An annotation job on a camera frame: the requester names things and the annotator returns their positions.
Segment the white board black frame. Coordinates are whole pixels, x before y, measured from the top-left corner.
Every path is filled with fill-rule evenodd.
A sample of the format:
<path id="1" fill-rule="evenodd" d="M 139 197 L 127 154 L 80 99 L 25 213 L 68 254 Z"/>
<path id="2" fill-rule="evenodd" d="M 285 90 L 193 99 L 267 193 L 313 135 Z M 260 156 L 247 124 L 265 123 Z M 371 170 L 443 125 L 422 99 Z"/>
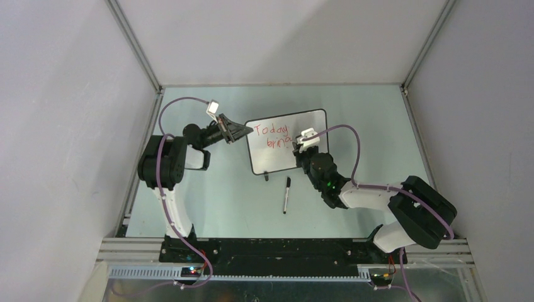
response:
<path id="1" fill-rule="evenodd" d="M 253 131 L 247 135 L 247 147 L 253 174 L 262 176 L 296 168 L 293 155 L 295 138 L 309 128 L 327 129 L 327 113 L 314 109 L 245 122 Z"/>

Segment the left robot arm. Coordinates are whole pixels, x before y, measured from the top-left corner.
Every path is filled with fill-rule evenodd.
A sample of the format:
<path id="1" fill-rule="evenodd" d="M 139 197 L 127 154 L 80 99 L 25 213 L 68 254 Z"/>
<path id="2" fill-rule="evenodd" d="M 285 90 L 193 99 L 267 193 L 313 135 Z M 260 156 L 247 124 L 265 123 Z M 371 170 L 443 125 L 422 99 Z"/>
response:
<path id="1" fill-rule="evenodd" d="M 166 221 L 166 236 L 182 238 L 174 253 L 184 262 L 198 257 L 199 245 L 188 237 L 194 232 L 185 201 L 178 194 L 186 170 L 205 171 L 211 161 L 207 147 L 219 142 L 232 144 L 250 133 L 249 126 L 224 114 L 205 128 L 191 123 L 181 135 L 151 135 L 137 165 L 137 175 L 156 195 Z"/>

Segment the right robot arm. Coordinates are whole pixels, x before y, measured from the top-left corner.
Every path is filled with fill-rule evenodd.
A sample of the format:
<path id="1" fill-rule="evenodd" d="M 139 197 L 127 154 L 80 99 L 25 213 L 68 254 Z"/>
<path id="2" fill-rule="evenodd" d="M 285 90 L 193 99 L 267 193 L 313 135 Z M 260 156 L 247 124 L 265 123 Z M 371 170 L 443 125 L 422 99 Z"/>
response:
<path id="1" fill-rule="evenodd" d="M 454 236 L 451 224 L 457 209 L 418 176 L 409 176 L 398 186 L 360 184 L 338 172 L 329 153 L 317 146 L 293 144 L 297 167 L 309 178 L 328 207 L 369 209 L 388 213 L 395 220 L 370 236 L 367 257 L 382 263 L 391 253 L 408 245 L 436 249 L 443 239 Z"/>

